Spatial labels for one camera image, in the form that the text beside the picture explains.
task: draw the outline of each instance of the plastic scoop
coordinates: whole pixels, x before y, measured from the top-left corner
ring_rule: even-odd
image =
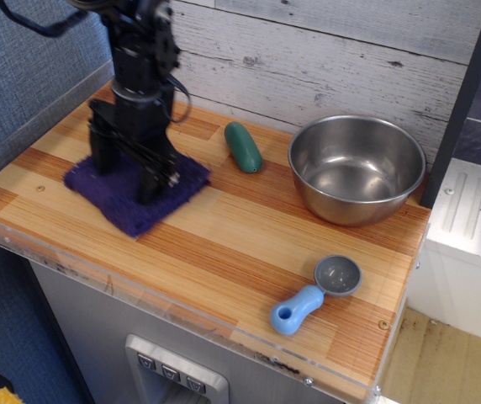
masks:
[[[283,335],[297,332],[304,318],[323,304],[325,295],[345,297],[358,289],[362,271],[348,257],[330,255],[321,259],[314,270],[315,285],[303,287],[296,296],[274,306],[271,324]]]

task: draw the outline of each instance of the wooden plank wall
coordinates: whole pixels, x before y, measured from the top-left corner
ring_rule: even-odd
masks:
[[[376,116],[413,135],[430,166],[481,29],[481,0],[172,6],[175,75],[196,105],[292,134],[329,115]]]

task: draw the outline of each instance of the stainless steel bowl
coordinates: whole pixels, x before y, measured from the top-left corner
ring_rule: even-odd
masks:
[[[312,122],[291,140],[288,157],[306,207],[343,226],[387,219],[426,175],[426,155],[411,135],[364,116]]]

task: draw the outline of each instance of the yellow object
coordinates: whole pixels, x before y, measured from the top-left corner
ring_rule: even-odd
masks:
[[[0,404],[24,404],[24,402],[7,390],[7,387],[3,387],[0,390]]]

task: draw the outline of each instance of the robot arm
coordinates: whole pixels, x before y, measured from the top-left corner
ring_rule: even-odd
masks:
[[[138,202],[147,204],[166,186],[177,183],[177,151],[167,139],[175,88],[188,92],[171,72],[179,66],[180,49],[172,35],[169,0],[66,0],[78,11],[51,27],[40,27],[0,9],[26,28],[49,37],[61,36],[88,12],[101,16],[108,30],[114,61],[115,103],[89,104],[92,159],[99,173],[108,173],[123,152],[141,166]]]

